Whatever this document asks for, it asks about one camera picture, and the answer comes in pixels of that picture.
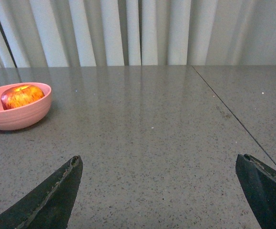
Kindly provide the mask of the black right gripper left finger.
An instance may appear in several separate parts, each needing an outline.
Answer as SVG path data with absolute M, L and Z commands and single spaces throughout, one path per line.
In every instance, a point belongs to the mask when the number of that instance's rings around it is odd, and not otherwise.
M 74 156 L 0 214 L 0 229 L 65 229 L 81 182 L 83 162 Z

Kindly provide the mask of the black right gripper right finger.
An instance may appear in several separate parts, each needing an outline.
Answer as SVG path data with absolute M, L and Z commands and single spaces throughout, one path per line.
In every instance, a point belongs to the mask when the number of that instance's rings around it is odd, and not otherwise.
M 260 227 L 276 229 L 276 170 L 248 154 L 237 155 L 235 170 Z

